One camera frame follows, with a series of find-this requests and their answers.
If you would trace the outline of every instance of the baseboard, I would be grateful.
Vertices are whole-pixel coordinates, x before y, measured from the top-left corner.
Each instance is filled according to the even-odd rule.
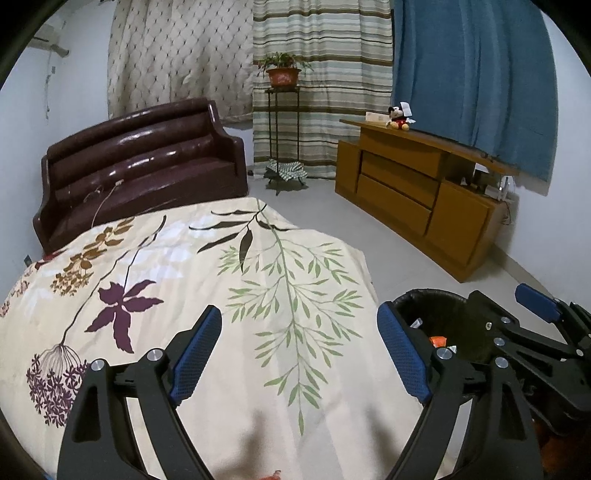
[[[511,277],[516,279],[519,283],[527,283],[530,287],[542,292],[544,295],[554,297],[536,278],[529,273],[525,268],[513,260],[507,253],[498,245],[493,244],[490,250],[492,261],[499,264]]]

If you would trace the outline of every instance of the cabinet top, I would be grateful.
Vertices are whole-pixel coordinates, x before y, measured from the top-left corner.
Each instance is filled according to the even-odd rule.
[[[445,152],[457,155],[458,157],[470,160],[474,163],[479,163],[480,165],[483,165],[489,170],[500,173],[501,175],[517,175],[519,173],[518,169],[501,163],[495,157],[491,157],[481,150],[477,150],[472,147],[467,147],[465,145],[459,144],[458,142],[454,142],[453,140],[448,140],[447,138],[438,137],[436,135],[431,135],[413,129],[410,129],[408,131],[398,130],[395,128],[386,127],[385,125],[365,121],[356,122],[353,120],[342,119],[341,123],[366,128],[376,132],[381,132],[386,135],[392,135],[393,137],[403,137],[413,142],[428,145],[429,147],[438,148]]]

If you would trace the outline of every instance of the floral bedsheet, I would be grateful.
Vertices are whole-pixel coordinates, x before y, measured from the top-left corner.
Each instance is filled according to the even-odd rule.
[[[254,198],[97,226],[27,269],[0,309],[0,407],[23,447],[55,475],[88,363],[165,347],[208,304],[222,334],[178,413],[216,480],[385,478],[421,406],[379,336],[363,254]]]

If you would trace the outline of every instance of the flower pot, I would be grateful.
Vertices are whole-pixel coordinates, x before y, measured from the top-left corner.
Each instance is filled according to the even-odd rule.
[[[295,69],[293,67],[267,70],[272,87],[296,86],[297,77],[300,72],[300,69]]]

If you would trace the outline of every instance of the floor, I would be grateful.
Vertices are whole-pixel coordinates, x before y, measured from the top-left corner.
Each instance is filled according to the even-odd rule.
[[[558,330],[515,301],[517,281],[488,260],[469,281],[458,283],[429,257],[368,213],[335,193],[329,180],[306,181],[300,191],[280,192],[263,179],[249,178],[250,196],[259,198],[291,223],[315,229],[345,241],[365,254],[379,301],[393,300],[413,288],[440,288],[468,296],[480,290],[515,315],[522,327],[559,341]],[[457,456],[466,429],[469,404],[460,408],[448,453]]]

